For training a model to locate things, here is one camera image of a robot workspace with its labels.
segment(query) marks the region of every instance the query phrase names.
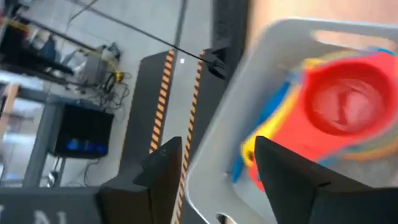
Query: concrete floor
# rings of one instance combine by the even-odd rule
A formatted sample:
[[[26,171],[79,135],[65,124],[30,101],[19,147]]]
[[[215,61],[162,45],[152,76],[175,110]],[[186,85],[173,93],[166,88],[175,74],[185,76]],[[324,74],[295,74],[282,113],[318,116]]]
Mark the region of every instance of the concrete floor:
[[[181,2],[182,0],[99,0],[93,7],[173,43],[176,38]],[[120,70],[132,74],[132,78],[126,80],[131,94],[124,100],[124,109],[116,112],[109,143],[109,155],[101,159],[97,165],[91,166],[88,172],[88,183],[99,185],[118,173],[140,60],[146,56],[169,50],[170,47],[88,11],[83,12],[68,24],[71,15],[80,9],[66,0],[36,0],[27,12],[27,16],[90,46],[116,42],[122,50],[119,67]],[[199,55],[201,50],[210,46],[210,27],[211,0],[188,0],[180,47]],[[196,66],[196,59],[183,53],[177,54],[163,142],[174,136],[181,136],[185,140]],[[48,162],[52,163],[53,159],[49,158]],[[62,184],[82,184],[83,171],[88,162],[91,161],[67,159]]]

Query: orange and black striped tape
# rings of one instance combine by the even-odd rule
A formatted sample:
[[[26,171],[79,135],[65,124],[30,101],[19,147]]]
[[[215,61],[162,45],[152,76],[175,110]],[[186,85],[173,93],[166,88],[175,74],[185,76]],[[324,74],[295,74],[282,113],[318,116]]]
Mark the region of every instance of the orange and black striped tape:
[[[201,58],[204,55],[204,53],[205,52],[202,50],[200,53]],[[196,75],[196,79],[195,79],[195,87],[193,89],[193,99],[192,99],[191,113],[189,116],[187,143],[185,145],[185,150],[184,150],[183,157],[182,157],[180,186],[178,188],[178,194],[177,194],[177,208],[175,209],[175,214],[176,214],[175,224],[179,224],[180,219],[181,219],[181,209],[182,209],[182,202],[183,202],[184,190],[185,190],[185,180],[187,179],[189,153],[190,153],[190,149],[191,149],[192,136],[193,136],[193,124],[195,122],[195,113],[196,113],[196,108],[197,108],[197,103],[198,103],[198,92],[199,92],[199,86],[200,86],[202,63],[203,63],[203,61],[201,61],[201,60],[198,62],[197,75]]]
[[[165,110],[167,106],[168,94],[170,92],[170,82],[172,77],[172,66],[174,59],[174,50],[169,50],[164,62],[162,83],[160,84],[159,98],[155,112],[154,129],[152,132],[152,140],[150,141],[149,153],[160,147],[162,126],[164,125]]]

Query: black cable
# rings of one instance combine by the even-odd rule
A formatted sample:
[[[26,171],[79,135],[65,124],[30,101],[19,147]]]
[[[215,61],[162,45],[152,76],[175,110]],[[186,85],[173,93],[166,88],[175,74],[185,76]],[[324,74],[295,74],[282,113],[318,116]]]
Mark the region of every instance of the black cable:
[[[105,81],[103,88],[106,93],[110,93],[116,84],[116,75],[111,74]]]
[[[165,44],[165,45],[168,45],[169,47],[173,47],[173,48],[175,48],[175,49],[177,49],[177,50],[179,50],[179,51],[181,51],[181,52],[183,52],[183,53],[185,53],[185,54],[187,54],[187,55],[189,55],[189,56],[191,56],[191,57],[194,57],[194,58],[196,58],[196,59],[202,60],[202,61],[204,61],[204,62],[206,62],[206,63],[209,63],[209,64],[213,64],[213,62],[207,61],[207,60],[205,60],[205,59],[203,59],[203,58],[200,58],[200,57],[198,57],[198,56],[196,56],[196,55],[194,55],[194,54],[191,54],[190,52],[187,52],[186,50],[181,49],[181,48],[177,47],[177,46],[174,45],[174,44],[170,44],[169,42],[167,42],[167,41],[165,41],[165,40],[162,40],[162,39],[160,39],[160,38],[158,38],[158,37],[156,37],[156,36],[154,36],[154,35],[152,35],[152,34],[146,32],[146,31],[143,31],[142,29],[139,29],[139,28],[137,28],[137,27],[135,27],[135,26],[133,26],[133,25],[131,25],[131,24],[128,24],[127,22],[123,22],[123,21],[121,21],[121,20],[119,20],[119,19],[117,19],[117,18],[114,18],[114,17],[112,17],[112,16],[109,16],[109,15],[107,15],[107,14],[101,12],[101,11],[98,11],[98,10],[96,10],[96,9],[94,9],[94,8],[92,8],[92,7],[90,7],[88,4],[86,4],[86,3],[84,3],[84,2],[81,2],[81,1],[79,1],[79,0],[67,0],[67,1],[72,2],[72,3],[75,3],[75,4],[77,4],[78,6],[83,7],[83,8],[86,9],[87,11],[90,11],[90,12],[92,12],[92,13],[94,13],[94,14],[97,14],[97,15],[99,15],[99,16],[105,17],[105,18],[107,18],[107,19],[109,19],[109,20],[111,20],[111,21],[113,21],[113,22],[115,22],[115,23],[121,24],[122,26],[125,26],[125,27],[127,27],[127,28],[132,29],[132,30],[135,30],[135,31],[137,31],[137,32],[139,32],[139,33],[141,33],[141,34],[143,34],[143,35],[146,35],[147,37],[150,37],[150,38],[152,38],[152,39],[154,39],[154,40],[159,41],[160,43],[163,43],[163,44]]]
[[[73,15],[70,19],[69,22],[71,22],[72,20],[74,20],[76,17],[78,17],[82,12],[84,12],[88,7],[91,7],[93,4],[95,4],[96,2],[98,2],[98,0],[93,0],[92,2],[90,2],[86,7],[84,7],[82,10],[78,11],[75,15]]]
[[[122,96],[119,98],[119,103],[116,103],[116,106],[121,106],[125,97],[130,95],[129,85],[127,83],[119,83],[119,84],[124,86],[124,90],[123,90]]]
[[[54,170],[57,170],[58,167],[58,163],[60,162],[60,157],[57,157],[57,160],[55,161],[55,165],[54,165]]]
[[[123,72],[123,74],[124,74],[124,78],[123,78],[123,79],[125,79],[125,80],[132,79],[132,75],[131,75],[131,73],[128,73],[128,72]]]
[[[100,163],[100,160],[101,160],[101,159],[98,159],[98,160],[95,161],[95,162],[91,162],[91,163],[87,164],[87,166],[86,166],[86,168],[85,168],[85,173],[84,173],[84,176],[83,176],[83,183],[84,183],[84,185],[85,185],[86,187],[89,187],[89,185],[87,184],[87,173],[88,173],[88,170],[90,169],[90,167],[91,167],[92,165],[97,165],[97,164],[99,164],[99,163]]]

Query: red plastic cup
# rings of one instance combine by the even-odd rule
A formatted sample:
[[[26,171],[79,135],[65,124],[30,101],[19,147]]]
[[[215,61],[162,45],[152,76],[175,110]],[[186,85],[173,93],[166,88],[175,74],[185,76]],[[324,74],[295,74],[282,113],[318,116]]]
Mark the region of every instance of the red plastic cup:
[[[304,71],[295,107],[272,140],[318,161],[380,133],[396,115],[396,69],[395,56],[378,52]],[[249,175],[264,190],[256,160]]]

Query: electronic equipment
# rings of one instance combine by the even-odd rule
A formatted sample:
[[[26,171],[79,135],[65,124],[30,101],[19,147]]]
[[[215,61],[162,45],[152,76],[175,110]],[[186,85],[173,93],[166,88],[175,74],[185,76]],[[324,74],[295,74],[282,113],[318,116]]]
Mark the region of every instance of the electronic equipment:
[[[81,159],[106,156],[114,115],[78,105],[60,106],[63,111],[58,131],[54,131],[55,144],[49,153]]]

